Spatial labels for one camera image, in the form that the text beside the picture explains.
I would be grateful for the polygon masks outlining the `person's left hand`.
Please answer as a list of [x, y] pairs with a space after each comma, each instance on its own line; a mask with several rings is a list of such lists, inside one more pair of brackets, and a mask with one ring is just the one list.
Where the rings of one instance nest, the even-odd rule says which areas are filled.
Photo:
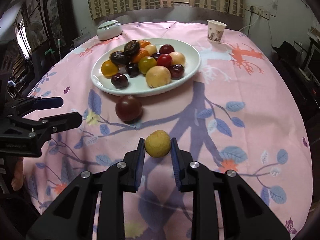
[[14, 170], [14, 177], [11, 182], [11, 186], [14, 191], [18, 191], [23, 186], [24, 176], [23, 176], [23, 157], [17, 158]]

